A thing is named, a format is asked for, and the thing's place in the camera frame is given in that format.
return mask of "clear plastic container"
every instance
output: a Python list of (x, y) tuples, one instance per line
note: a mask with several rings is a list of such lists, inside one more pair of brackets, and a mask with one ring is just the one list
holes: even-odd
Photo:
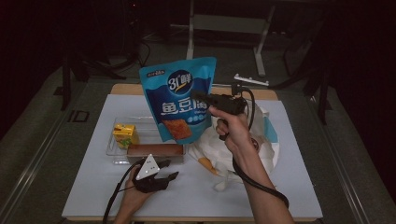
[[(137, 153), (131, 149), (119, 148), (114, 136), (113, 129), (109, 133), (109, 141), (107, 145), (106, 154), (113, 157), (113, 163), (115, 164), (132, 164), (135, 161), (141, 160), (147, 157), (148, 154), (152, 154), (157, 160), (171, 160), (172, 162), (183, 162), (184, 155), (186, 153), (184, 146), (176, 145), (174, 140), (163, 142), (160, 137), (157, 125), (153, 117), (129, 117), (129, 118), (116, 118), (113, 123), (113, 127), (116, 123), (133, 124), (136, 127), (137, 135), (139, 136), (140, 146), (143, 149), (137, 150)], [(164, 150), (150, 150), (150, 146), (158, 148), (159, 145), (163, 145)], [(170, 146), (181, 147), (181, 152), (169, 153), (166, 152), (167, 147)]]

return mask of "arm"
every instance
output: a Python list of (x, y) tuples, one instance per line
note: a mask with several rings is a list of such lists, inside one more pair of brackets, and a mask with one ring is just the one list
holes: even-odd
[[(246, 114), (234, 116), (213, 106), (209, 107), (209, 111), (212, 115), (227, 120), (228, 125), (219, 119), (216, 131), (220, 135), (228, 134), (225, 145), (244, 173), (265, 187), (275, 189), (250, 140)], [(246, 182), (244, 185), (256, 223), (294, 223), (282, 200)]]
[(131, 223), (131, 217), (133, 214), (139, 210), (146, 199), (154, 193), (143, 193), (134, 187), (132, 178), (134, 177), (135, 170), (136, 167), (132, 169), (131, 173), (129, 174), (129, 179), (125, 183), (125, 191), (122, 197), (120, 210), (116, 215), (114, 224)]

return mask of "yellow juice box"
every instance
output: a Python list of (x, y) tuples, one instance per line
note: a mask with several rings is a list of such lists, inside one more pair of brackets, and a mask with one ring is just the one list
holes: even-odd
[(131, 144), (139, 144), (139, 136), (133, 124), (116, 123), (113, 129), (113, 136), (119, 148), (122, 149), (128, 149)]

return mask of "white plastic piece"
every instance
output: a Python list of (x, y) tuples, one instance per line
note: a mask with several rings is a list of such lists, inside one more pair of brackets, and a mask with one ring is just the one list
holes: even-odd
[(158, 167), (158, 164), (154, 160), (154, 157), (152, 157), (152, 154), (149, 154), (145, 163), (143, 163), (142, 168), (140, 168), (140, 171), (136, 176), (136, 180), (146, 178), (150, 175), (155, 175), (158, 172), (160, 172), (160, 167)]
[(252, 77), (249, 77), (249, 78), (240, 77), (239, 74), (236, 74), (233, 78), (236, 79), (236, 80), (240, 80), (240, 81), (255, 83), (255, 84), (259, 84), (259, 85), (263, 85), (263, 86), (269, 86), (268, 81), (266, 81), (266, 82), (260, 82), (260, 81), (254, 80)]

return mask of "snack bag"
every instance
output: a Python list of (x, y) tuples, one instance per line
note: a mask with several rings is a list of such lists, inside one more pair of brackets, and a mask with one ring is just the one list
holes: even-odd
[(204, 57), (139, 70), (143, 92), (164, 142), (191, 143), (211, 126), (208, 105), (191, 99), (191, 90), (210, 93), (215, 68), (216, 58)]

